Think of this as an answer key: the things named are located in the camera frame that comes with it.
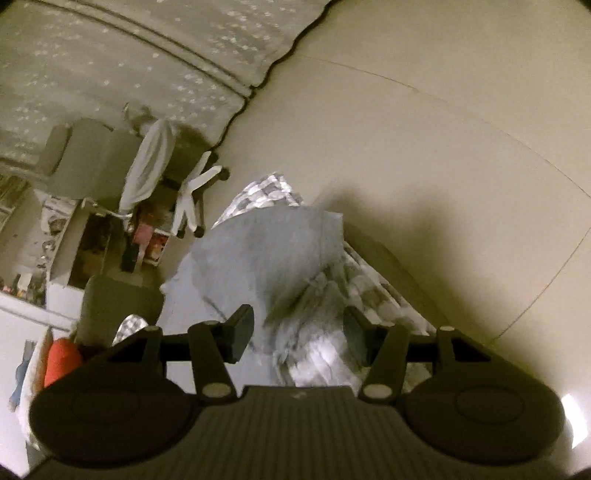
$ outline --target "chair caster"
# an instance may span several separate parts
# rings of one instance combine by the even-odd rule
[[[222,168],[220,173],[217,174],[217,177],[221,181],[226,181],[227,179],[230,178],[230,170],[228,170],[226,167]]]

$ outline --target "shelf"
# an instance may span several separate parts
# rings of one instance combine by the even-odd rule
[[[4,227],[7,226],[8,221],[10,220],[10,217],[12,216],[12,214],[17,211],[18,206],[22,203],[26,192],[27,192],[27,186],[25,184],[25,187],[22,189],[20,195],[15,200],[12,207],[5,207],[4,205],[0,205],[0,233],[2,233],[2,230],[4,230]]]

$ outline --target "chair backrest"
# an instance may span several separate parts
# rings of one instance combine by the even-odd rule
[[[97,120],[76,121],[48,178],[47,191],[74,200],[89,197],[107,209],[116,208],[140,143],[139,137]],[[54,145],[46,148],[59,150]]]

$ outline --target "white cloth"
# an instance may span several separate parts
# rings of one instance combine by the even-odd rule
[[[127,173],[119,201],[119,213],[129,213],[152,195],[173,155],[175,129],[168,120],[156,120],[139,146],[138,154]]]

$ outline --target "patterned curtain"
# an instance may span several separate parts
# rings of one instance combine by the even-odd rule
[[[0,157],[52,127],[123,128],[127,102],[215,144],[327,0],[15,0],[0,14]]]

